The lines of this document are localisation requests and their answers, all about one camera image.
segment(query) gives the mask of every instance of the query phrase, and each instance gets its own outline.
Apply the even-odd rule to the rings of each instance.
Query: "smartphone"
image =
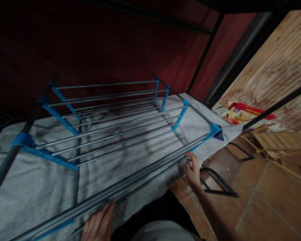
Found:
[[[217,125],[217,126],[220,127],[221,130],[213,136],[213,139],[223,142],[224,141],[224,136],[223,136],[223,132],[222,132],[222,127],[219,126],[219,125]]]

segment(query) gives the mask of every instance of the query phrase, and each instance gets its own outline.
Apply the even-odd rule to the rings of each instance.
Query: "black metal pole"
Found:
[[[228,70],[227,75],[223,77],[222,83],[218,89],[215,90],[214,95],[212,95],[212,97],[208,100],[207,107],[209,109],[212,109],[213,106],[220,100],[223,94],[236,80],[242,70],[247,66],[253,56],[257,53],[260,47],[269,38],[269,36],[273,33],[273,31],[277,28],[287,14],[287,10],[272,13],[271,16],[268,16],[268,20],[263,23],[263,27],[258,29],[258,33],[254,34],[254,39],[249,39],[249,46],[243,46],[245,47],[244,52],[241,53],[241,56],[238,59],[236,59],[236,63],[234,63]]]
[[[54,76],[54,81],[58,78],[60,72],[57,71],[57,73]],[[46,89],[46,91],[44,92],[43,96],[47,96],[51,90],[51,85],[49,85]],[[43,103],[42,102],[38,102],[36,107],[34,108],[33,112],[31,113],[28,121],[26,122],[26,124],[24,125],[23,129],[21,130],[21,132],[23,133],[29,133],[33,123],[35,122],[35,120],[38,118],[40,111],[41,111],[41,107],[42,107]],[[14,159],[16,158],[19,150],[21,148],[21,145],[14,145],[10,148],[6,158],[3,160],[1,166],[0,166],[0,187],[8,173],[8,171],[10,170],[10,167],[13,164]]]
[[[261,115],[259,115],[258,117],[254,118],[249,123],[245,124],[244,127],[243,127],[243,130],[248,129],[249,127],[251,127],[252,125],[254,125],[255,123],[257,123],[258,121],[262,120],[264,117],[268,116],[272,112],[276,111],[277,109],[281,108],[285,104],[289,103],[290,101],[292,101],[293,99],[295,99],[299,95],[301,95],[301,87],[298,88],[298,89],[296,89],[295,91],[293,91],[288,96],[284,97],[278,103],[276,103],[275,105],[271,106],[269,109],[267,109],[266,111],[264,111]]]
[[[138,17],[146,18],[153,21],[159,21],[169,25],[182,27],[190,31],[195,31],[203,34],[211,34],[211,30],[194,24],[192,22],[184,21],[178,18],[167,16],[158,12],[151,11],[146,8],[142,8],[137,5],[133,5],[123,1],[116,0],[85,0],[87,3],[97,5],[102,8],[117,10],[120,12],[128,13]]]
[[[190,93],[191,88],[192,88],[192,86],[195,83],[197,75],[200,72],[200,69],[201,69],[201,67],[202,67],[202,65],[204,63],[204,60],[205,60],[205,58],[207,56],[208,51],[210,50],[210,47],[211,47],[211,45],[213,43],[213,40],[215,38],[215,35],[216,35],[216,33],[217,33],[217,31],[218,31],[218,29],[219,29],[219,27],[220,27],[220,25],[221,25],[221,23],[223,21],[223,18],[224,18],[224,13],[220,13],[219,16],[218,16],[218,18],[217,18],[217,21],[216,21],[216,23],[214,25],[213,32],[212,32],[212,34],[211,34],[211,36],[210,36],[210,38],[209,38],[209,40],[208,40],[208,42],[207,42],[207,44],[205,46],[205,49],[204,49],[204,52],[203,52],[202,57],[200,59],[200,62],[198,63],[198,65],[196,67],[196,70],[194,72],[194,75],[193,75],[193,78],[191,80],[191,83],[190,83],[190,85],[189,85],[189,87],[187,89],[187,92],[186,92],[187,94]]]

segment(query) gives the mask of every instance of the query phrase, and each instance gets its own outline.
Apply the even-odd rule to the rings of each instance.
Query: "black frame bar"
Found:
[[[238,45],[236,47],[234,52],[235,51],[240,52],[241,56],[234,60],[236,61],[236,63],[232,66],[230,70],[228,70],[228,74],[224,77],[224,80],[220,84],[220,87],[215,91],[214,95],[208,100],[207,107],[209,109],[212,109],[213,106],[220,100],[223,94],[227,91],[227,89],[231,86],[231,84],[235,81],[235,79],[239,76],[239,74],[243,71],[243,69],[247,66],[247,64],[250,62],[253,56],[257,53],[257,51],[261,48],[264,42],[269,38],[269,36],[273,33],[273,31],[277,28],[277,26],[281,23],[281,21],[285,18],[287,14],[288,14],[287,10],[272,13],[268,17],[268,21],[264,22],[263,27],[259,28],[259,32],[256,34],[254,40],[251,40],[249,47],[245,45],[244,46]]]
[[[242,159],[243,161],[250,161],[250,160],[254,160],[256,158],[255,156],[253,156],[251,153],[247,152],[244,148],[242,148],[241,146],[239,146],[236,143],[229,142],[227,144],[227,146],[228,145],[233,145],[233,146],[237,147],[240,151],[242,151],[243,153],[245,153],[248,156],[247,158]]]
[[[205,46],[205,49],[204,49],[204,52],[203,52],[203,54],[201,56],[200,62],[198,63],[198,65],[196,67],[196,70],[194,72],[194,75],[193,75],[193,78],[191,80],[191,83],[190,83],[190,85],[189,85],[189,87],[187,89],[187,92],[186,92],[187,94],[190,93],[190,91],[191,91],[191,89],[192,89],[192,87],[193,87],[193,85],[194,85],[194,83],[196,81],[197,75],[198,75],[198,73],[201,70],[201,67],[202,67],[202,65],[204,63],[204,60],[205,60],[205,58],[207,56],[208,51],[210,50],[210,47],[211,47],[211,45],[213,43],[213,40],[214,40],[214,38],[216,36],[216,33],[217,33],[217,31],[218,31],[218,29],[219,29],[219,27],[220,27],[220,25],[221,25],[221,23],[223,21],[223,18],[224,18],[224,14],[220,13],[219,16],[218,16],[218,18],[217,18],[217,20],[216,20],[216,23],[214,25],[213,32],[212,32],[212,34],[211,34],[211,36],[210,36],[210,38],[209,38],[209,40],[208,40],[208,42],[207,42],[207,44]]]
[[[57,71],[55,73],[55,76],[53,78],[53,82],[55,82],[58,78],[60,74],[60,71]],[[43,96],[47,96],[50,92],[52,88],[52,85],[48,85],[47,89],[45,90],[45,92],[43,93]],[[39,117],[39,114],[42,110],[42,102],[37,102],[33,112],[31,113],[29,119],[27,120],[26,124],[24,125],[24,127],[22,128],[21,132],[23,133],[29,133],[32,125],[34,124],[35,120]],[[10,148],[7,156],[5,157],[5,159],[3,160],[2,164],[0,165],[0,187],[8,173],[8,171],[10,170],[10,167],[12,166],[14,159],[16,158],[19,150],[21,149],[21,145],[14,145]]]
[[[267,109],[266,111],[264,111],[261,115],[255,117],[252,121],[250,121],[249,123],[245,124],[243,126],[243,130],[246,130],[246,129],[250,128],[252,125],[254,125],[255,123],[257,123],[258,121],[260,121],[263,118],[267,117],[268,115],[270,115],[271,113],[273,113],[274,111],[278,110],[279,108],[281,108],[282,106],[286,105],[287,103],[289,103],[290,101],[294,100],[296,97],[298,97],[300,95],[301,95],[301,87],[297,88],[291,94],[289,94],[288,96],[284,97],[278,103],[272,105],[269,109]]]
[[[227,184],[227,182],[213,169],[209,168],[209,167],[204,167],[200,169],[200,172],[211,172],[212,174],[214,174],[217,179],[225,186],[225,188],[228,191],[215,191],[215,190],[211,190],[209,188],[209,186],[205,183],[205,181],[203,180],[203,178],[200,177],[201,182],[204,184],[204,186],[207,188],[207,190],[204,189],[204,191],[206,193],[210,193],[210,194],[217,194],[217,195],[223,195],[223,196],[229,196],[229,197],[236,197],[239,198],[239,195],[231,188],[231,186],[229,184]]]
[[[182,27],[190,31],[195,31],[198,33],[202,33],[205,35],[210,35],[212,33],[211,30],[199,26],[197,24],[187,22],[178,18],[174,18],[171,16],[167,16],[158,12],[154,12],[152,10],[142,8],[137,5],[133,5],[130,3],[115,1],[115,0],[86,0],[87,3],[91,3],[97,5],[102,8],[117,10],[120,12],[128,13],[131,15],[135,15],[138,17],[146,18],[153,21],[162,22],[165,24],[173,25],[176,27]]]

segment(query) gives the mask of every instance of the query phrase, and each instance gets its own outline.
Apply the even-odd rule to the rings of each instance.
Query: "blue plastic connector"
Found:
[[[37,147],[37,145],[35,144],[35,142],[32,139],[32,135],[28,134],[28,133],[24,133],[21,132],[19,133],[16,138],[13,140],[12,146],[14,145],[21,145],[21,150],[24,152],[28,152],[31,153],[33,155],[42,157],[46,160],[55,162],[59,165],[65,166],[69,169],[72,170],[76,170],[79,167],[76,166],[75,163],[73,162],[67,162],[67,159],[62,157],[62,156],[51,156],[53,154],[52,151],[49,151],[47,149],[40,149],[40,150],[36,150],[35,148]]]
[[[159,84],[160,80],[157,76],[155,78],[156,78],[156,81],[157,81],[155,90],[158,91],[158,84]],[[156,100],[156,98],[157,98],[157,93],[155,93],[155,95],[154,95],[154,100]]]
[[[38,99],[38,102],[42,102],[42,107],[48,111],[52,116],[54,116],[57,120],[59,120],[68,130],[71,131],[74,135],[78,135],[78,131],[71,126],[71,124],[66,120],[62,118],[62,115],[53,107],[49,106],[49,99],[45,96],[42,96]]]
[[[177,121],[176,121],[176,125],[174,125],[174,126],[171,127],[173,131],[176,131],[176,129],[177,129],[178,125],[180,124],[180,122],[181,122],[183,116],[185,115],[185,112],[187,111],[187,108],[188,108],[188,106],[189,106],[190,103],[189,103],[187,100],[184,100],[184,101],[183,101],[183,104],[184,104],[184,106],[186,106],[186,107],[185,107],[184,109],[182,109],[182,111],[181,111],[181,113],[180,113],[181,116],[178,117],[178,119],[177,119]]]
[[[167,96],[168,96],[168,93],[170,91],[170,87],[168,85],[165,85],[165,89],[166,89],[166,92],[165,92],[165,97],[164,97],[164,100],[163,100],[161,112],[164,111],[164,108],[165,108],[165,105],[166,105]]]
[[[221,128],[218,127],[214,123],[210,126],[210,128],[211,128],[211,131],[208,134],[208,136],[204,139],[204,141],[201,144],[199,144],[199,145],[193,147],[192,149],[190,149],[190,152],[194,151],[196,148],[198,148],[200,145],[202,145],[204,142],[206,142],[208,139],[210,139],[211,137],[213,137],[216,133],[218,133],[221,130]]]
[[[57,85],[56,85],[56,83],[55,83],[53,80],[51,80],[51,81],[49,82],[49,85],[52,86],[51,89],[52,89],[53,92],[59,97],[59,99],[60,99],[62,102],[66,102],[66,101],[67,101],[66,98],[63,96],[63,94],[62,94],[59,90],[57,90]],[[75,109],[73,108],[73,106],[72,106],[71,104],[67,104],[66,106],[68,107],[68,109],[69,109],[73,114],[78,114],[78,112],[75,111]]]

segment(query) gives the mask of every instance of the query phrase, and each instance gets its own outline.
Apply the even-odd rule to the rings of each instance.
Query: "black metal handle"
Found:
[[[211,194],[217,194],[217,195],[223,195],[223,196],[230,196],[230,197],[236,197],[236,198],[239,198],[239,195],[231,188],[231,186],[229,184],[226,183],[226,181],[216,172],[214,171],[213,169],[209,168],[209,167],[204,167],[204,168],[201,168],[200,169],[200,172],[201,171],[209,171],[211,172],[212,174],[214,174],[217,179],[225,186],[225,188],[228,190],[228,191],[215,191],[215,190],[211,190],[209,188],[209,186],[205,183],[205,181],[200,178],[201,182],[204,184],[204,186],[207,188],[207,190],[204,190],[206,193],[211,193]]]
[[[246,155],[248,155],[249,157],[242,159],[243,161],[249,161],[249,160],[253,160],[256,157],[253,156],[251,153],[248,153],[245,149],[243,149],[241,146],[239,146],[238,144],[235,144],[233,142],[228,143],[228,145],[233,145],[236,146],[239,150],[241,150],[242,152],[244,152]]]

